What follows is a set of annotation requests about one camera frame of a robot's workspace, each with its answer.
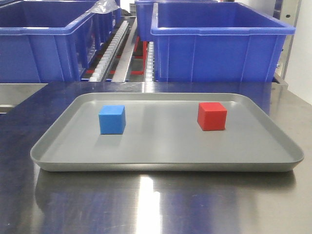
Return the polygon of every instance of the red cube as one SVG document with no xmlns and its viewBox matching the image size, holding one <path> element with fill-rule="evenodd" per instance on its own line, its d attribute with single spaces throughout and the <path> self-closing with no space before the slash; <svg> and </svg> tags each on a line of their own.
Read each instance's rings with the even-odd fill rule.
<svg viewBox="0 0 312 234">
<path fill-rule="evenodd" d="M 219 102 L 201 102 L 197 122 L 203 131 L 224 130 L 227 112 Z"/>
</svg>

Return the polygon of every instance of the tray rim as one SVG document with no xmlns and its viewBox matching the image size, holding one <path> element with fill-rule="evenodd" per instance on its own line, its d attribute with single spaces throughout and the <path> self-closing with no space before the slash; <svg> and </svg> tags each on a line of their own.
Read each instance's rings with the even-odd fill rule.
<svg viewBox="0 0 312 234">
<path fill-rule="evenodd" d="M 237 163 L 237 162 L 214 162 L 214 163 L 211 163 L 211 162 L 207 162 L 207 163 L 200 163 L 200 162 L 195 162 L 195 163 L 161 163 L 161 162 L 158 162 L 158 163 L 98 163 L 98 162 L 50 162 L 50 161 L 42 161 L 40 159 L 37 159 L 35 158 L 34 156 L 34 151 L 36 150 L 36 148 L 38 147 L 38 145 L 40 144 L 40 142 L 42 141 L 43 138 L 46 137 L 46 135 L 49 134 L 49 131 L 50 129 L 52 129 L 55 125 L 55 123 L 58 123 L 59 119 L 62 118 L 64 115 L 67 114 L 67 110 L 72 108 L 72 105 L 76 102 L 79 102 L 81 99 L 83 100 L 85 96 L 87 97 L 95 97 L 97 95 L 106 95 L 106 96 L 127 96 L 127 95 L 131 95 L 131 96 L 146 96 L 146 95 L 149 95 L 149 96 L 162 96 L 162 95 L 172 95 L 172 96 L 178 96 L 178 95 L 186 95 L 186 96 L 203 96 L 203 95 L 209 95 L 209 96 L 217 96 L 217 95 L 223 95 L 223 96 L 227 96 L 227 97 L 234 97 L 234 98 L 240 98 L 242 99 L 244 102 L 249 102 L 255 109 L 256 111 L 260 112 L 262 114 L 262 116 L 264 116 L 272 126 L 274 126 L 275 128 L 277 128 L 283 135 L 284 137 L 286 137 L 289 141 L 292 142 L 292 144 L 294 146 L 296 146 L 297 148 L 297 151 L 300 152 L 300 156 L 298 156 L 298 160 L 294 160 L 292 162 L 270 162 L 270 163 L 262 163 L 262 162 L 240 162 L 240 163 Z M 96 100 L 95 98 L 91 99 L 91 100 L 87 100 L 87 101 L 84 101 L 81 105 L 83 105 L 84 103 L 88 103 L 90 101 L 103 101 L 103 100 Z M 134 99 L 134 100 L 124 100 L 124 99 L 117 99 L 117 100 L 108 100 L 108 101 L 196 101 L 196 100 L 189 100 L 189 99 L 184 99 L 184 100 L 145 100 L 145 99 L 142 99 L 142 100 L 137 100 L 137 99 Z M 86 93 L 86 94 L 82 94 L 82 95 L 79 95 L 77 96 L 68 106 L 67 108 L 63 111 L 63 113 L 51 124 L 51 126 L 45 131 L 45 133 L 38 139 L 38 141 L 34 144 L 34 146 L 31 148 L 30 150 L 30 158 L 33 160 L 34 163 L 38 164 L 42 169 L 44 170 L 47 170 L 47 171 L 54 171 L 54 170 L 51 170 L 49 169 L 49 167 L 46 167 L 46 164 L 48 165 L 54 165 L 54 164 L 62 164 L 62 165 L 68 165 L 68 164 L 75 164 L 75 165 L 79 165 L 79 164 L 88 164 L 88 165 L 203 165 L 203 164 L 209 164 L 209 165 L 213 165 L 213 164 L 230 164 L 230 165 L 234 165 L 234 164 L 239 164 L 239 165 L 246 165 L 246 164 L 261 164 L 261 165 L 264 165 L 264 164 L 268 164 L 268 165 L 276 165 L 276 164 L 291 164 L 293 165 L 289 170 L 286 170 L 286 171 L 290 171 L 292 170 L 298 163 L 300 163 L 303 159 L 304 159 L 304 152 L 303 150 L 301 149 L 301 147 L 293 140 L 291 139 L 283 129 L 281 129 L 275 122 L 273 119 L 270 118 L 270 116 L 265 113 L 253 100 L 251 100 L 249 97 L 247 96 L 244 96 L 244 95 L 241 95 L 241 94 L 235 94 L 235 93 L 130 93 L 130 92 L 127 92 L 127 93 L 101 93 L 101 92 L 96 92 L 96 93 Z M 209 171 L 209 172 L 212 172 L 212 170 L 197 170 L 197 169 L 194 169 L 194 170 L 159 170 L 159 169 L 122 169 L 122 170 L 119 170 L 119 169 L 114 169 L 112 168 L 111 170 L 108 170 L 108 169 L 105 169 L 105 170 L 72 170 L 72 171 Z M 262 172 L 262 171 L 237 171 L 237 172 Z M 265 171 L 265 172 L 282 172 L 282 171 Z"/>
</svg>

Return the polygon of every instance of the stainless steel table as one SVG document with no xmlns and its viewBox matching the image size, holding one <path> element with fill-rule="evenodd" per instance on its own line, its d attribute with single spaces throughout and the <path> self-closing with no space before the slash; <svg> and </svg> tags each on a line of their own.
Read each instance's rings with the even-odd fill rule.
<svg viewBox="0 0 312 234">
<path fill-rule="evenodd" d="M 89 92 L 230 92 L 302 147 L 287 173 L 49 173 L 29 151 Z M 310 234 L 312 106 L 273 83 L 51 83 L 0 117 L 0 233 Z"/>
</svg>

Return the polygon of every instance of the gray tray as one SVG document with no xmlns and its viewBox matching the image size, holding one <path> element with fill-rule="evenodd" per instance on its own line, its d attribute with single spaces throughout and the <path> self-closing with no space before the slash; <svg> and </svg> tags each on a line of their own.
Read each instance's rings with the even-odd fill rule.
<svg viewBox="0 0 312 234">
<path fill-rule="evenodd" d="M 228 110 L 226 130 L 204 132 L 198 103 Z M 103 105 L 125 105 L 122 135 L 100 135 Z M 249 98 L 237 94 L 92 93 L 64 111 L 34 145 L 32 160 L 47 171 L 292 170 L 301 149 Z"/>
</svg>

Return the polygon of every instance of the blue plastic bin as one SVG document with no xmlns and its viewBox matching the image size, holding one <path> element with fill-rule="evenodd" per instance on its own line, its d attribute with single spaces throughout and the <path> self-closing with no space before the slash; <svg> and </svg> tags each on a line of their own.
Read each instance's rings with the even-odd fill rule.
<svg viewBox="0 0 312 234">
<path fill-rule="evenodd" d="M 294 32 L 241 3 L 154 3 L 156 80 L 271 82 Z"/>
<path fill-rule="evenodd" d="M 118 6 L 120 6 L 120 0 L 115 0 Z M 113 16 L 115 18 L 116 24 L 119 24 L 121 21 L 121 8 L 113 11 Z"/>
<path fill-rule="evenodd" d="M 137 18 L 137 33 L 140 36 L 141 41 L 153 41 L 153 35 L 151 35 L 151 23 L 153 15 L 153 4 L 155 2 L 170 2 L 163 0 L 135 0 L 136 4 L 136 18 Z M 205 0 L 205 2 L 216 2 L 216 0 Z"/>
<path fill-rule="evenodd" d="M 17 1 L 0 7 L 0 82 L 79 81 L 100 48 L 92 1 Z"/>
</svg>

